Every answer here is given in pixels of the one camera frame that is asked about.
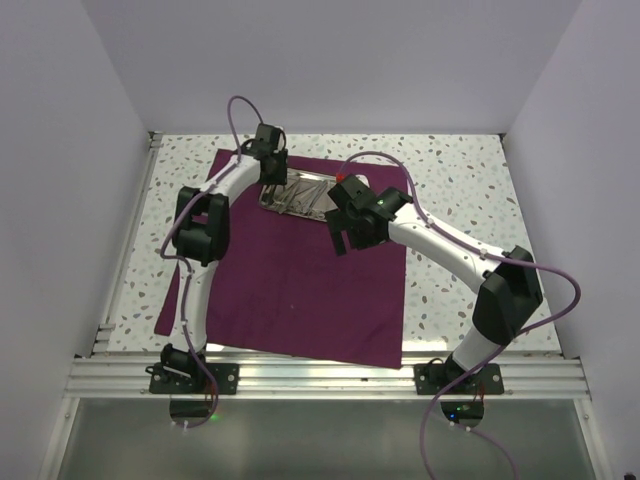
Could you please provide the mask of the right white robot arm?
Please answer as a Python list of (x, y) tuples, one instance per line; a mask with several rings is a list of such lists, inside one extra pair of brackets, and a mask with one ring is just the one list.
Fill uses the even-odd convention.
[(477, 364), (508, 346), (542, 303), (536, 272), (526, 264), (529, 251), (509, 252), (471, 238), (453, 227), (441, 227), (418, 210), (409, 194), (389, 187), (377, 194), (354, 175), (328, 191), (335, 204), (325, 213), (334, 250), (344, 255), (393, 242), (414, 250), (448, 270), (477, 295), (472, 326), (442, 363), (425, 377), (442, 388), (468, 392), (481, 380)]

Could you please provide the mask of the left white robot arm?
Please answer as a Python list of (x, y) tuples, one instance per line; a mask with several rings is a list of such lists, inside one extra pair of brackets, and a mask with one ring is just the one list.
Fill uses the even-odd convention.
[(161, 246), (161, 257), (177, 262), (178, 303), (168, 356), (172, 379), (185, 392), (201, 390), (208, 379), (203, 351), (212, 281), (231, 240), (231, 206), (250, 187), (287, 181), (286, 134), (261, 123), (219, 172), (178, 194), (176, 216)]

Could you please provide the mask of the steel instrument tray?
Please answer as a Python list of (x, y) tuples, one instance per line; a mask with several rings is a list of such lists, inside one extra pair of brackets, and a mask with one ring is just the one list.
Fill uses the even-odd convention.
[(279, 215), (325, 222), (325, 213), (337, 208), (328, 195), (336, 184), (332, 175), (289, 169), (286, 184), (264, 186), (258, 204)]

